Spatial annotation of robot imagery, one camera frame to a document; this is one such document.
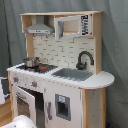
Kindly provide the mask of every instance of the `door handle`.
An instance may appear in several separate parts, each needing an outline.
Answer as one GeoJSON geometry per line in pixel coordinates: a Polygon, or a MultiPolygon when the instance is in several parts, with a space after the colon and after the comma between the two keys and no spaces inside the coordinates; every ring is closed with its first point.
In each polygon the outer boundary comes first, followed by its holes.
{"type": "Polygon", "coordinates": [[[58,21],[58,25],[60,25],[59,38],[61,38],[61,37],[63,37],[63,31],[64,31],[63,21],[58,21]]]}
{"type": "Polygon", "coordinates": [[[52,120],[52,116],[50,115],[50,108],[51,108],[51,102],[48,102],[48,107],[47,107],[48,118],[49,120],[52,120]]]}
{"type": "Polygon", "coordinates": [[[21,95],[19,92],[17,92],[16,95],[17,95],[19,98],[21,98],[21,99],[26,99],[26,97],[23,96],[23,95],[21,95]]]}

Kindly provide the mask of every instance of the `range hood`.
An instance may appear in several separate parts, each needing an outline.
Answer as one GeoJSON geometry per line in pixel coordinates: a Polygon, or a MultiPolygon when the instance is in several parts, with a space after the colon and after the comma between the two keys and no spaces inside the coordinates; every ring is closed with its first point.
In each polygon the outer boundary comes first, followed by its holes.
{"type": "Polygon", "coordinates": [[[53,29],[44,24],[44,16],[36,16],[36,24],[26,28],[25,33],[53,34],[53,29]]]}

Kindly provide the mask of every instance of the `backsplash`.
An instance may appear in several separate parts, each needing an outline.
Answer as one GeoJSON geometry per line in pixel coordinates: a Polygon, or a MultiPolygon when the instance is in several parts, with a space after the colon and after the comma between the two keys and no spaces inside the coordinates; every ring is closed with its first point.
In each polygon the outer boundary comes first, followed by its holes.
{"type": "MultiPolygon", "coordinates": [[[[88,51],[94,58],[94,42],[94,38],[87,37],[55,41],[54,35],[48,37],[35,35],[33,36],[34,56],[39,57],[43,63],[75,68],[80,52],[88,51]]],[[[94,70],[87,55],[82,56],[82,63],[85,62],[87,62],[87,70],[94,70]]]]}

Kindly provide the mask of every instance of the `faucet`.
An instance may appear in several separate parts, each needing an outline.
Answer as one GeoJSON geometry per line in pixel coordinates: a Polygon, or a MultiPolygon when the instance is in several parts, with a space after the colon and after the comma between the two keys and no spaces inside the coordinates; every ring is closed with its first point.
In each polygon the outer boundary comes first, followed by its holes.
{"type": "Polygon", "coordinates": [[[77,63],[77,65],[76,65],[76,68],[78,68],[78,70],[86,69],[86,62],[85,62],[85,64],[82,64],[82,63],[81,63],[81,57],[82,57],[83,54],[88,55],[89,58],[90,58],[90,61],[91,61],[90,64],[91,64],[91,65],[94,65],[94,60],[93,60],[92,55],[91,55],[89,52],[87,52],[87,51],[82,51],[82,52],[79,54],[78,63],[77,63]]]}

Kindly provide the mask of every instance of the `oven window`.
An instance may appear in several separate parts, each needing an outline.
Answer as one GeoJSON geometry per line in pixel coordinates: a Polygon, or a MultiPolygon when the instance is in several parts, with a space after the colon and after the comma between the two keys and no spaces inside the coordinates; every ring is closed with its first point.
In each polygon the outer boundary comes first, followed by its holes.
{"type": "Polygon", "coordinates": [[[30,118],[29,105],[21,98],[17,97],[17,108],[18,108],[18,116],[25,115],[30,118]]]}

